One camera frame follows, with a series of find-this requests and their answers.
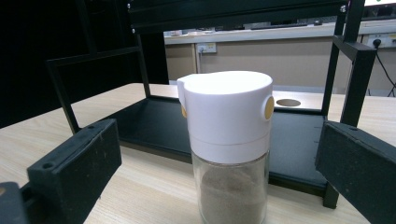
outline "circular hole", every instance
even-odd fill
[[[297,106],[300,105],[300,101],[292,100],[292,99],[282,99],[276,101],[277,105],[283,105],[283,106]]]
[[[52,162],[46,162],[46,163],[43,164],[43,168],[44,168],[44,169],[49,169],[49,168],[51,168],[52,166],[53,166]]]

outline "black platform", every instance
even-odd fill
[[[106,119],[116,119],[120,143],[191,163],[187,120],[178,99],[149,97]],[[322,196],[326,179],[315,169],[324,117],[275,112],[272,118],[270,183]]]

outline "white lid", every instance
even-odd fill
[[[274,109],[269,76],[246,71],[189,75],[178,79],[177,87],[197,156],[238,163],[268,150]]]

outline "yellow button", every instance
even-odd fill
[[[183,115],[184,118],[187,118],[187,112],[183,106],[181,107],[181,114]]]
[[[275,100],[273,96],[270,96],[265,105],[264,116],[266,119],[270,119],[274,113]]]

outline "transparent jar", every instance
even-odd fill
[[[254,161],[222,164],[192,154],[202,220],[207,224],[263,223],[267,207],[269,151]]]

